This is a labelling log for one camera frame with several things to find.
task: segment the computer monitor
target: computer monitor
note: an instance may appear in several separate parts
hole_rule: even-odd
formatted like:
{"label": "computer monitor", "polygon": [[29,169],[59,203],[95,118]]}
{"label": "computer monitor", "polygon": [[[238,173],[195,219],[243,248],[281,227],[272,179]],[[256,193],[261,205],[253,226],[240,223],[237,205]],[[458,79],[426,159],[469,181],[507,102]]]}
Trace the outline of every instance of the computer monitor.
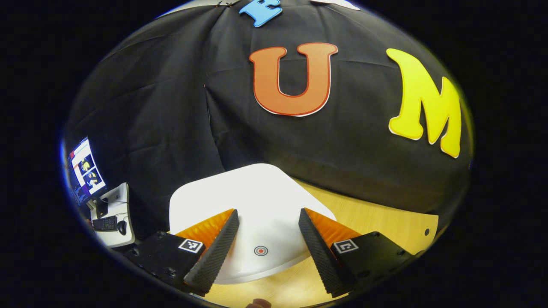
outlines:
{"label": "computer monitor", "polygon": [[87,137],[68,155],[68,168],[68,180],[78,204],[85,204],[106,191]]}

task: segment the monitor screen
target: monitor screen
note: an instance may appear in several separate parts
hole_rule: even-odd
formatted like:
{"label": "monitor screen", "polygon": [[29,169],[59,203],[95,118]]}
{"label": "monitor screen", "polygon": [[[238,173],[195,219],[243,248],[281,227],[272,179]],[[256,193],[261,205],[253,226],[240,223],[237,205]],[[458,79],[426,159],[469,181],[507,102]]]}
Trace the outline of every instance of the monitor screen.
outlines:
{"label": "monitor screen", "polygon": [[72,167],[69,170],[69,180],[80,204],[105,187],[87,137],[70,153],[68,161]]}

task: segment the keyboard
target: keyboard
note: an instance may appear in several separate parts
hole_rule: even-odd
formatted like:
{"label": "keyboard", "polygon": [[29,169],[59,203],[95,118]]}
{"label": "keyboard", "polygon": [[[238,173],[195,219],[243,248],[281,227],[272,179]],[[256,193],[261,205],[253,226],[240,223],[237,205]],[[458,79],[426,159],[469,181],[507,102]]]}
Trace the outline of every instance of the keyboard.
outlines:
{"label": "keyboard", "polygon": [[95,231],[115,231],[117,230],[117,219],[116,216],[109,216],[100,219],[94,219],[92,221],[93,230]]}

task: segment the finger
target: finger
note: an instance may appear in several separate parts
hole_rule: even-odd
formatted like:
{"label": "finger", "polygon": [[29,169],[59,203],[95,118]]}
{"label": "finger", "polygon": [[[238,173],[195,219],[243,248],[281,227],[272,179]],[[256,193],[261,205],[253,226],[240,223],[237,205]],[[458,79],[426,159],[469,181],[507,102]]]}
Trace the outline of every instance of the finger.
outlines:
{"label": "finger", "polygon": [[262,298],[256,298],[253,300],[253,304],[260,305],[262,308],[272,308],[272,304],[269,301]]}

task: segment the computer mouse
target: computer mouse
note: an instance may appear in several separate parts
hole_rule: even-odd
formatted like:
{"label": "computer mouse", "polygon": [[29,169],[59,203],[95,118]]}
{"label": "computer mouse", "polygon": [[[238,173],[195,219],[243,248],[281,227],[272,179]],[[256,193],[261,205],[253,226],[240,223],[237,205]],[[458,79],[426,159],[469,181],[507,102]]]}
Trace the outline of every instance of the computer mouse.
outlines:
{"label": "computer mouse", "polygon": [[120,234],[125,235],[127,233],[127,229],[126,229],[127,222],[122,220],[117,224],[117,226],[118,226],[118,232],[120,232]]}

